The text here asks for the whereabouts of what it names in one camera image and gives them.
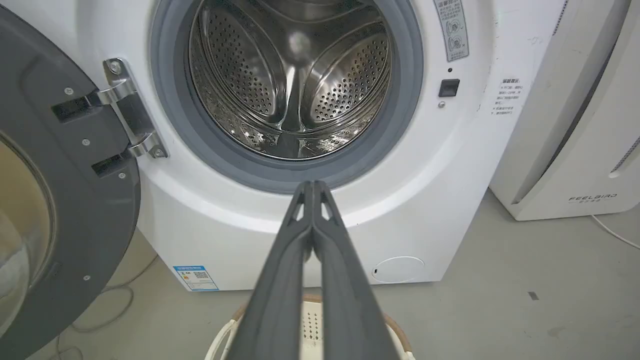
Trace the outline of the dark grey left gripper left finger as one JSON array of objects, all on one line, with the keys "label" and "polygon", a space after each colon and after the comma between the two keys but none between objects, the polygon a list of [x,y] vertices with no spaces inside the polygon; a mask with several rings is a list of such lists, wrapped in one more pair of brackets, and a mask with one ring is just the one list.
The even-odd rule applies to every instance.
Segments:
[{"label": "dark grey left gripper left finger", "polygon": [[297,360],[303,269],[310,253],[311,182],[295,190],[233,342],[229,360]]}]

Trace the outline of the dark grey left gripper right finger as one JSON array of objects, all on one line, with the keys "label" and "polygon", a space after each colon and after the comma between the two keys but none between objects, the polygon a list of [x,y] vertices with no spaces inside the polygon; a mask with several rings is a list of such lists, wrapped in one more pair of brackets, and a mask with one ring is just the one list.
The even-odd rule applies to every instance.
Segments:
[{"label": "dark grey left gripper right finger", "polygon": [[397,360],[368,276],[327,185],[311,183],[311,237],[321,262],[323,358]]}]

